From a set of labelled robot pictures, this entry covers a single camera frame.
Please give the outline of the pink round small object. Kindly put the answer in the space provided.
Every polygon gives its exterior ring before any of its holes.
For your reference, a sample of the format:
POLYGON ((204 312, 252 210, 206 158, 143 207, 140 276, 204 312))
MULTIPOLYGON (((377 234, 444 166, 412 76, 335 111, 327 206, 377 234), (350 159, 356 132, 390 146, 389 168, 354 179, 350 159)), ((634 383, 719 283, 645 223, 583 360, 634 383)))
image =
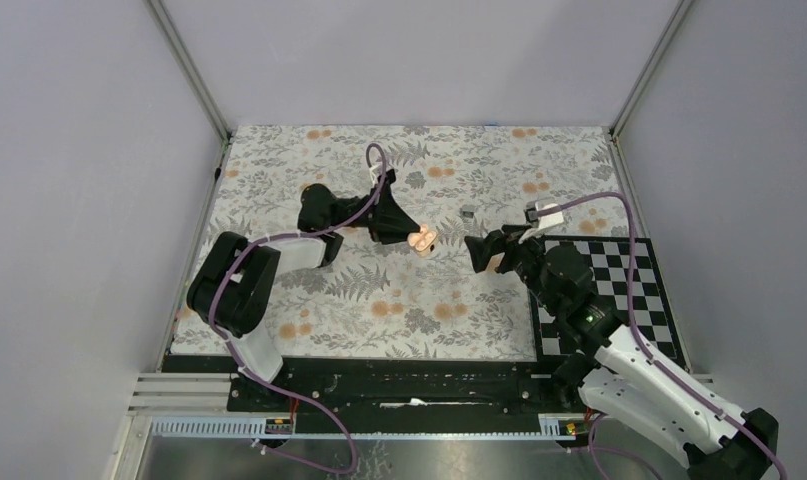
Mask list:
POLYGON ((433 230, 427 224, 421 224, 418 232, 408 235, 407 242, 410 248, 419 256, 426 257, 434 251, 437 237, 436 230, 433 230))

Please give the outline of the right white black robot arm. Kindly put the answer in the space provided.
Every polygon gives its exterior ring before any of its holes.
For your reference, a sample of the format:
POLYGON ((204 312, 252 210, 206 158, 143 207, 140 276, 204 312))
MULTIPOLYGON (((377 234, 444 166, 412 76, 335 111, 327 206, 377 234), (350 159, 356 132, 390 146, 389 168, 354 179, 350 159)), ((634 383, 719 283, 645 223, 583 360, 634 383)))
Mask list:
POLYGON ((762 408, 745 411, 690 376, 627 318, 628 300, 597 287, 603 248, 523 240, 521 226, 467 236, 472 267, 493 257, 514 273, 576 350, 556 370, 554 402, 613 418, 677 460, 691 479, 760 479, 777 453, 779 424, 762 408))

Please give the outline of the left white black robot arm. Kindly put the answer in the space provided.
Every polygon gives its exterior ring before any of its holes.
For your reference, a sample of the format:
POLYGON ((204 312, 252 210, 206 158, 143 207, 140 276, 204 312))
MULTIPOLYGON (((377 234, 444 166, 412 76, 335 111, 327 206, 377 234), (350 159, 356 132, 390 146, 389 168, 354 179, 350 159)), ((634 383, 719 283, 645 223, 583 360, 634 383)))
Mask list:
POLYGON ((278 377, 284 360, 262 324, 277 277, 326 267, 338 256, 342 227, 364 228, 372 241, 404 243, 420 226, 395 201, 394 170, 375 177, 363 197, 338 197, 323 184, 303 189, 294 233, 251 243, 231 231, 221 233, 186 293, 186 305, 237 354, 243 372, 255 378, 251 398, 267 411, 288 401, 289 385, 278 377))

